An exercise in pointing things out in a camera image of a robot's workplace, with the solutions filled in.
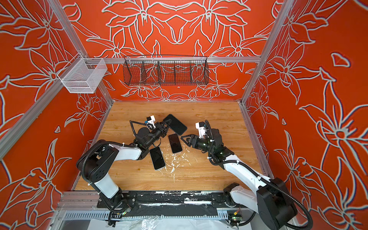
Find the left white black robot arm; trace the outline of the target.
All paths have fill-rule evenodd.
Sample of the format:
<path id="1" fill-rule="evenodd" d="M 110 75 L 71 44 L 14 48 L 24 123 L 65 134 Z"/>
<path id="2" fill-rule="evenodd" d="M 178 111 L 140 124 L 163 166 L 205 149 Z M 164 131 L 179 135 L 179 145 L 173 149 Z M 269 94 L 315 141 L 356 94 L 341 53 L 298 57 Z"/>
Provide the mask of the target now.
<path id="1" fill-rule="evenodd" d="M 144 123 L 130 120 L 135 139 L 130 144 L 99 140 L 78 160 L 76 166 L 84 181 L 95 189 L 110 213 L 122 213 L 128 205 L 121 188 L 111 179 L 109 170 L 114 162 L 143 160 L 155 142 L 167 135 L 171 119 Z"/>

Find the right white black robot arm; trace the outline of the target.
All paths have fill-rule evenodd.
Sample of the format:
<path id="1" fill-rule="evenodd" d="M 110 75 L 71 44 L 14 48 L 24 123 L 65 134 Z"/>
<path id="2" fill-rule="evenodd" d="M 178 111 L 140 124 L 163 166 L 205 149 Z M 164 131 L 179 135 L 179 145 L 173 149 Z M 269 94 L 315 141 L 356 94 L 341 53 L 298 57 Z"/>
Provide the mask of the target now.
<path id="1" fill-rule="evenodd" d="M 312 229 L 310 212 L 290 194 L 285 183 L 279 178 L 271 179 L 262 175 L 241 161 L 223 144 L 218 129 L 201 127 L 198 135 L 185 135 L 181 140 L 185 145 L 207 153 L 212 165 L 230 172 L 247 186 L 244 189 L 233 183 L 224 189 L 232 206 L 239 204 L 249 208 L 271 230 L 279 230 L 284 226 L 293 230 Z"/>

